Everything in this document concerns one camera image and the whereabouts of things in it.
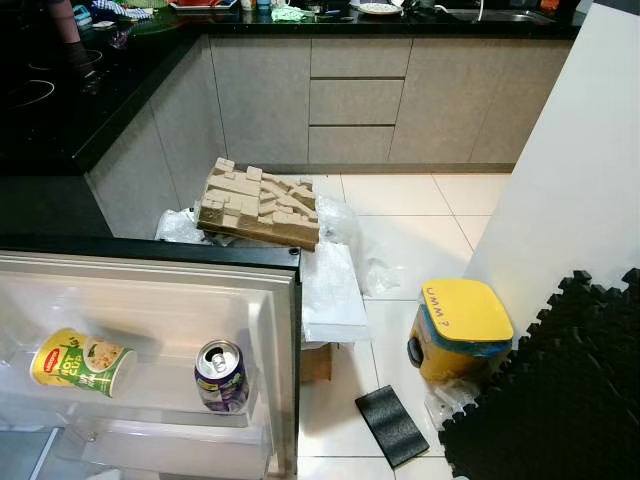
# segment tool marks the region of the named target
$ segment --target soda can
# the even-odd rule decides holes
[[[238,412],[249,397],[249,384],[237,345],[227,340],[207,343],[194,369],[200,398],[214,412]]]

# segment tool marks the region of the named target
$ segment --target yellow lid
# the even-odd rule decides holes
[[[501,342],[513,337],[509,316],[493,290],[468,279],[432,280],[422,294],[436,331],[458,342]]]

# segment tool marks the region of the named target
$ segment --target faucet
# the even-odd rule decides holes
[[[478,18],[476,18],[476,22],[482,20],[482,13],[484,12],[484,0],[474,0],[476,5],[480,6],[480,10],[478,11]]]

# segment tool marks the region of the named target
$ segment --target cardboard box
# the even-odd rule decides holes
[[[300,352],[300,382],[331,380],[331,344]]]

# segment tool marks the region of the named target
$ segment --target kitchen sink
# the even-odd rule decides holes
[[[458,20],[473,22],[478,18],[478,9],[449,8],[449,14]],[[530,10],[485,10],[481,22],[529,22],[548,25],[555,20]]]

